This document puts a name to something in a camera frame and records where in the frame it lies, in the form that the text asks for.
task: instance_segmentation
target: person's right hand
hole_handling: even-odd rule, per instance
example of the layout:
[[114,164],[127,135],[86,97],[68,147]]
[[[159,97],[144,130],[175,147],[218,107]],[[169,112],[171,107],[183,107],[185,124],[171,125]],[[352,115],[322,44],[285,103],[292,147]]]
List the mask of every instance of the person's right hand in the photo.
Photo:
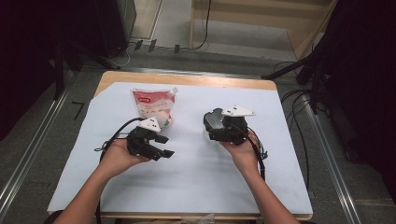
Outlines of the person's right hand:
[[[257,146],[257,148],[260,148],[254,133],[249,132],[248,136]],[[256,173],[258,175],[260,174],[256,154],[248,140],[239,146],[235,146],[227,142],[220,143],[230,152],[231,156],[233,157],[233,163],[235,163],[236,168],[238,168],[242,175],[255,175]]]

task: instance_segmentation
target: pink and white package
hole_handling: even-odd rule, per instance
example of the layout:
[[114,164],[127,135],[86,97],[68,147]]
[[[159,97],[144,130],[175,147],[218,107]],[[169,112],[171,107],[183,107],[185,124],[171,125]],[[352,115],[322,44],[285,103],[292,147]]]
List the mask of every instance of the pink and white package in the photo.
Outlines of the pink and white package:
[[177,88],[170,91],[147,91],[131,88],[140,118],[155,117],[160,128],[172,123],[171,110],[175,103]]

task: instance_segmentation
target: hand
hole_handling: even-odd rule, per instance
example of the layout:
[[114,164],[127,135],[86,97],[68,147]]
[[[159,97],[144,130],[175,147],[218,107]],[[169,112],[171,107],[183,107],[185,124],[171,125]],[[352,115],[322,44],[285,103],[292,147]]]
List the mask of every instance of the hand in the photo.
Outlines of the hand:
[[150,159],[146,157],[131,155],[126,144],[126,139],[114,141],[106,151],[105,156],[99,162],[95,172],[110,179],[123,173],[131,166],[140,162],[150,161]]
[[[253,143],[259,147],[254,133],[249,132],[248,136],[253,141]],[[236,168],[238,168],[242,175],[256,173],[258,175],[260,174],[256,154],[248,140],[239,146],[235,146],[227,142],[220,142],[220,144],[230,152],[231,156],[233,157],[233,163],[235,163]]]

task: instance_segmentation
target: white plastic part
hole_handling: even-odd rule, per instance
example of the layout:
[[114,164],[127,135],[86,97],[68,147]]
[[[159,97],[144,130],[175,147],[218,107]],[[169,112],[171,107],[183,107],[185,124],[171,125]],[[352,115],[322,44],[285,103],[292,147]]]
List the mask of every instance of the white plastic part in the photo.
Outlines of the white plastic part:
[[239,105],[235,105],[228,110],[223,110],[221,114],[229,117],[244,117],[256,115],[254,111],[251,111]]
[[160,125],[158,124],[158,120],[155,117],[139,121],[137,126],[147,130],[154,131],[156,133],[159,133],[161,131]]

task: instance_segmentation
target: white paper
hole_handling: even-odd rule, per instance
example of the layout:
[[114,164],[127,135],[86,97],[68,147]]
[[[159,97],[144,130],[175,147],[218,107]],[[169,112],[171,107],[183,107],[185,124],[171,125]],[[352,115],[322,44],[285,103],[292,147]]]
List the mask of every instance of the white paper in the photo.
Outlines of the white paper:
[[256,113],[246,121],[268,151],[266,182],[293,214],[312,214],[277,91],[141,83],[114,83],[92,99],[48,210],[61,210],[70,203],[98,164],[101,152],[94,149],[138,116],[131,88],[174,87],[178,88],[171,112],[174,122],[160,132],[169,141],[152,141],[152,145],[175,154],[138,164],[114,177],[102,195],[102,212],[258,214],[229,153],[203,135],[205,113],[240,105]]

